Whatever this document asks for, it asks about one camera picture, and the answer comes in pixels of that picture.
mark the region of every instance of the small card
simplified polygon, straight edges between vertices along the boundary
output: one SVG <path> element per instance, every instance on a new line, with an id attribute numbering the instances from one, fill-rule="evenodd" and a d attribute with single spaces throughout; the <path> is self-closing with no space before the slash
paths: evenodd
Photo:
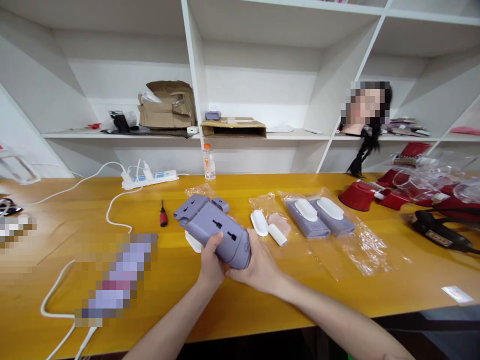
<path id="1" fill-rule="evenodd" d="M 474 300 L 457 286 L 445 286 L 441 289 L 450 295 L 457 303 L 468 303 Z"/>

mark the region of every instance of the black hair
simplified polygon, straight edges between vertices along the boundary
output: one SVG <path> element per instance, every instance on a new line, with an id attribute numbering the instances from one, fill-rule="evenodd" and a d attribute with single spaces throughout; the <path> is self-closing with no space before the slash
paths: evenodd
<path id="1" fill-rule="evenodd" d="M 392 88 L 387 81 L 368 81 L 361 84 L 362 89 L 384 89 L 384 102 L 380 103 L 380 110 L 375 113 L 375 117 L 369 118 L 369 126 L 371 127 L 371 134 L 364 128 L 361 130 L 360 137 L 364 138 L 355 159 L 351 162 L 347 169 L 357 179 L 364 178 L 362 174 L 362 163 L 372 153 L 372 151 L 380 151 L 379 136 L 382 133 L 382 124 L 385 123 L 385 118 L 389 117 L 390 103 L 392 102 Z"/>

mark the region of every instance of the screwdriver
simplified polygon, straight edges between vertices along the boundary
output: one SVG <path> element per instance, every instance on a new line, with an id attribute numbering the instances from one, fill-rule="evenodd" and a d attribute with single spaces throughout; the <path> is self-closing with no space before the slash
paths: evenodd
<path id="1" fill-rule="evenodd" d="M 169 224 L 169 219 L 167 218 L 167 213 L 164 209 L 164 200 L 161 200 L 161 210 L 160 210 L 160 226 L 162 228 L 166 227 Z"/>

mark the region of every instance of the shelf board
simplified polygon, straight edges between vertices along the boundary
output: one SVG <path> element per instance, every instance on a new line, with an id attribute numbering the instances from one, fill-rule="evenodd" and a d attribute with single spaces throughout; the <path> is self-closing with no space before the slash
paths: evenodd
<path id="1" fill-rule="evenodd" d="M 459 134 L 450 132 L 443 139 L 442 142 L 480 142 L 480 136 L 478 135 L 468 135 L 468 134 Z"/>
<path id="2" fill-rule="evenodd" d="M 480 46 L 480 26 L 390 16 L 385 18 L 372 52 L 430 58 L 476 46 Z"/>
<path id="3" fill-rule="evenodd" d="M 163 136 L 163 135 L 121 135 L 107 134 L 100 130 L 92 130 L 89 128 L 70 129 L 58 132 L 43 133 L 45 139 L 200 139 L 200 134 L 185 139 L 179 136 Z"/>
<path id="4" fill-rule="evenodd" d="M 53 30 L 185 37 L 180 0 L 0 0 L 0 7 Z"/>
<path id="5" fill-rule="evenodd" d="M 343 140 L 343 141 L 358 141 L 362 140 L 361 137 L 357 136 L 347 136 L 343 134 L 335 134 L 333 140 Z M 383 134 L 378 138 L 379 141 L 414 141 L 414 142 L 437 142 L 440 139 L 438 137 L 418 137 L 418 136 L 406 136 L 406 135 L 393 135 L 390 133 Z"/>
<path id="6" fill-rule="evenodd" d="M 426 12 L 426 11 L 411 11 L 411 10 L 399 10 L 399 9 L 390 8 L 390 10 L 387 13 L 387 18 L 389 17 L 430 21 L 430 22 L 445 23 L 445 24 L 480 26 L 480 18 L 478 17 L 447 15 L 447 14 L 440 14 L 440 13 Z"/>
<path id="7" fill-rule="evenodd" d="M 380 18 L 383 9 L 318 0 L 190 0 L 204 40 L 327 48 Z"/>
<path id="8" fill-rule="evenodd" d="M 314 134 L 300 128 L 291 132 L 267 132 L 267 140 L 329 140 L 330 136 L 325 134 Z"/>

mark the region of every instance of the crumpled cardboard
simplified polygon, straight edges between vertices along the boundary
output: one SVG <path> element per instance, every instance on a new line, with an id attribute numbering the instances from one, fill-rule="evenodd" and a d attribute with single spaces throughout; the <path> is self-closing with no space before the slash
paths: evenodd
<path id="1" fill-rule="evenodd" d="M 163 102 L 142 102 L 140 105 L 140 125 L 149 128 L 187 128 L 196 124 L 194 92 L 183 81 L 153 81 L 146 84 Z"/>
<path id="2" fill-rule="evenodd" d="M 221 117 L 200 124 L 204 138 L 267 138 L 265 124 L 252 117 Z"/>

